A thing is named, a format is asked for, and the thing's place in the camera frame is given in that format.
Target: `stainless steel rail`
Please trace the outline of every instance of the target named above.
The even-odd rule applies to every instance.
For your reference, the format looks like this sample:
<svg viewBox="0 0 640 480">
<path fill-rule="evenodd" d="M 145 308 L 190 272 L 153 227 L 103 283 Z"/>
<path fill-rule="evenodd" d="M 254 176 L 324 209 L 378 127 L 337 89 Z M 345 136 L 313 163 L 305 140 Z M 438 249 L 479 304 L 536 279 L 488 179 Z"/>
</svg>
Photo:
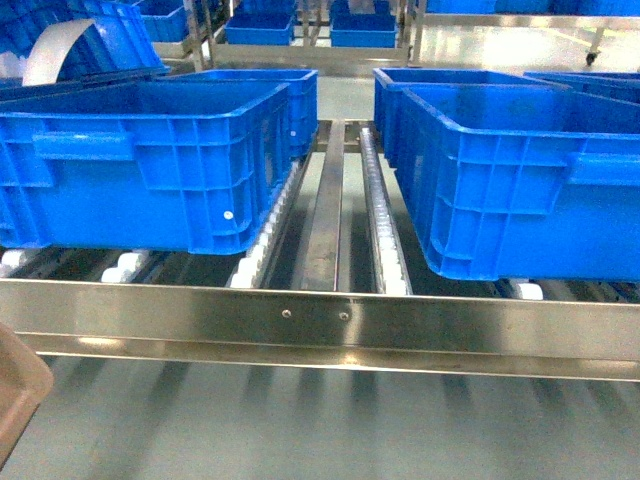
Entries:
<svg viewBox="0 0 640 480">
<path fill-rule="evenodd" d="M 350 145 L 360 123 L 323 123 L 317 148 L 331 157 L 339 137 L 326 132 Z M 239 257 L 184 253 L 159 254 L 148 284 L 100 284 L 87 279 L 120 252 L 78 250 L 47 279 L 1 280 L 0 322 L 43 354 L 640 381 L 635 285 L 540 281 L 560 301 L 492 298 L 493 284 L 432 274 L 405 215 L 416 295 L 220 288 Z M 276 268 L 291 261 L 283 250 Z"/>
<path fill-rule="evenodd" d="M 299 290 L 338 290 L 338 261 L 344 176 L 344 121 L 332 123 L 310 237 L 293 287 Z"/>
</svg>

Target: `blue bin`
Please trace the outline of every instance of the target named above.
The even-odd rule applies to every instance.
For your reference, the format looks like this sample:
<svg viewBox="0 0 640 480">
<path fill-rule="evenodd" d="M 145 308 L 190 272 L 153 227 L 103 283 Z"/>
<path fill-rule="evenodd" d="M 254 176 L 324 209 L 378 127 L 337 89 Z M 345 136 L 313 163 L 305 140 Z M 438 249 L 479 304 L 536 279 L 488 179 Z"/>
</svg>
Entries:
<svg viewBox="0 0 640 480">
<path fill-rule="evenodd" d="M 581 15 L 640 16 L 640 0 L 580 0 Z"/>
<path fill-rule="evenodd" d="M 373 0 L 372 4 L 367 5 L 369 8 L 361 8 L 352 11 L 349 6 L 349 0 L 334 0 L 329 8 L 329 18 L 333 20 L 337 15 L 351 15 L 351 14 L 377 14 L 377 15 L 390 15 L 391 7 L 387 0 Z"/>
<path fill-rule="evenodd" d="M 0 243 L 246 250 L 288 162 L 287 89 L 131 82 L 0 102 Z"/>
<path fill-rule="evenodd" d="M 288 13 L 241 13 L 224 27 L 227 41 L 243 45 L 289 45 L 293 17 Z"/>
<path fill-rule="evenodd" d="M 443 85 L 407 90 L 402 121 L 407 207 L 433 271 L 640 281 L 640 106 Z"/>
<path fill-rule="evenodd" d="M 189 35 L 182 0 L 143 0 L 138 7 L 152 42 L 181 42 Z"/>
<path fill-rule="evenodd" d="M 497 13 L 537 14 L 551 13 L 554 0 L 498 0 Z"/>
<path fill-rule="evenodd" d="M 0 18 L 7 50 L 28 57 L 40 34 L 52 23 L 95 19 L 69 52 L 60 80 L 134 68 L 162 66 L 146 34 L 138 8 L 96 0 L 6 2 L 22 14 Z"/>
<path fill-rule="evenodd" d="M 615 78 L 618 80 L 640 80 L 640 73 L 624 73 L 624 72 L 571 72 L 571 75 L 586 76 L 586 77 L 599 77 L 599 78 Z"/>
<path fill-rule="evenodd" d="M 382 134 L 384 154 L 391 167 L 396 166 L 398 142 L 401 141 L 399 109 L 402 90 L 420 84 L 544 84 L 541 80 L 523 78 L 485 70 L 437 70 L 427 68 L 376 68 L 374 123 Z"/>
<path fill-rule="evenodd" d="M 331 23 L 332 47 L 395 48 L 396 19 L 391 15 L 339 15 Z"/>
<path fill-rule="evenodd" d="M 296 11 L 296 0 L 242 0 L 236 13 L 288 13 Z"/>
<path fill-rule="evenodd" d="M 579 92 L 640 104 L 640 81 L 638 80 L 554 72 L 527 72 L 525 75 L 567 85 Z"/>
<path fill-rule="evenodd" d="M 317 70 L 209 70 L 167 77 L 166 80 L 182 82 L 258 80 L 260 83 L 287 83 L 289 85 L 291 158 L 304 157 L 311 149 L 318 131 Z"/>
<path fill-rule="evenodd" d="M 496 0 L 428 0 L 429 13 L 496 13 Z"/>
</svg>

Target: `white roller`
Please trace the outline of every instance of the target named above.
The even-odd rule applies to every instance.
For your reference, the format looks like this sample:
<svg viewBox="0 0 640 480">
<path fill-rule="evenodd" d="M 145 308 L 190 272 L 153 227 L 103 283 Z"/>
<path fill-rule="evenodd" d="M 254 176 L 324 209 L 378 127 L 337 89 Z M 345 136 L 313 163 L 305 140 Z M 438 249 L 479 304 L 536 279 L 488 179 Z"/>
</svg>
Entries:
<svg viewBox="0 0 640 480">
<path fill-rule="evenodd" d="M 251 288 L 251 277 L 236 273 L 231 279 L 231 288 Z"/>
<path fill-rule="evenodd" d="M 535 283 L 516 283 L 513 285 L 516 298 L 521 300 L 544 300 L 544 294 L 540 285 Z"/>
<path fill-rule="evenodd" d="M 118 258 L 118 268 L 136 272 L 149 258 L 149 252 L 127 252 Z"/>
<path fill-rule="evenodd" d="M 107 268 L 102 272 L 102 283 L 127 283 L 131 279 L 131 272 L 118 267 Z"/>
<path fill-rule="evenodd" d="M 264 259 L 267 249 L 264 245 L 254 245 L 248 252 L 248 257 Z"/>
<path fill-rule="evenodd" d="M 407 283 L 404 280 L 386 280 L 384 283 L 387 295 L 403 297 L 407 294 Z"/>
<path fill-rule="evenodd" d="M 238 262 L 238 272 L 251 275 L 252 277 L 257 273 L 260 268 L 262 259 L 256 258 L 243 258 Z"/>
<path fill-rule="evenodd" d="M 39 251 L 40 250 L 7 250 L 2 255 L 2 264 L 11 268 L 22 267 L 35 257 Z"/>
<path fill-rule="evenodd" d="M 14 270 L 15 268 L 10 267 L 9 265 L 0 264 L 0 278 L 7 278 Z"/>
</svg>

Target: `conveyor rack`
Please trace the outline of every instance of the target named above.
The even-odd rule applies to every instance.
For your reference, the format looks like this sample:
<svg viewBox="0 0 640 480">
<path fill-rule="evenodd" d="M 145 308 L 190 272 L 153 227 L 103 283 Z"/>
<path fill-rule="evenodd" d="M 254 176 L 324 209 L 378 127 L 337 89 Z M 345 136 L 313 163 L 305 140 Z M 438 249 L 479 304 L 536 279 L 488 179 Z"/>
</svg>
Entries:
<svg viewBox="0 0 640 480">
<path fill-rule="evenodd" d="M 259 288 L 227 287 L 242 255 L 151 252 L 130 283 L 104 284 L 123 252 L 48 248 L 0 280 L 0 321 L 47 355 L 640 380 L 637 286 L 540 281 L 545 300 L 524 301 L 510 298 L 512 281 L 437 277 L 389 202 L 376 136 L 368 121 L 322 122 L 265 227 L 265 257 L 249 261 Z M 298 192 L 320 152 L 305 217 Z M 344 167 L 361 159 L 367 218 L 347 219 Z M 356 224 L 369 234 L 352 235 Z"/>
</svg>

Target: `rack leg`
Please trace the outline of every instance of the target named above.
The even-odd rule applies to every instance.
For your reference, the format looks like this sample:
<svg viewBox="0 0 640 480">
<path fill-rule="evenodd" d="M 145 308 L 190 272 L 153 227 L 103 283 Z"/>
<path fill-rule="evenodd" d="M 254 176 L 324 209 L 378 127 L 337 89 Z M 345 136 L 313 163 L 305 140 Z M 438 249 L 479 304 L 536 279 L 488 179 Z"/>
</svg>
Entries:
<svg viewBox="0 0 640 480">
<path fill-rule="evenodd" d="M 413 45 L 413 63 L 420 62 L 422 52 L 422 29 L 424 27 L 424 17 L 427 14 L 427 0 L 420 0 L 418 12 L 416 13 L 416 41 Z"/>
<path fill-rule="evenodd" d="M 182 0 L 184 11 L 187 14 L 187 24 L 189 25 L 189 38 L 191 39 L 191 49 L 193 51 L 193 66 L 196 72 L 204 70 L 204 54 L 202 53 L 202 41 L 200 29 L 198 28 L 198 18 L 196 16 L 193 0 Z"/>
<path fill-rule="evenodd" d="M 596 29 L 596 33 L 593 37 L 593 42 L 591 43 L 591 48 L 587 53 L 587 65 L 590 67 L 593 65 L 593 62 L 596 61 L 598 55 L 600 54 L 600 44 L 602 43 L 602 39 L 604 37 L 604 28 Z"/>
</svg>

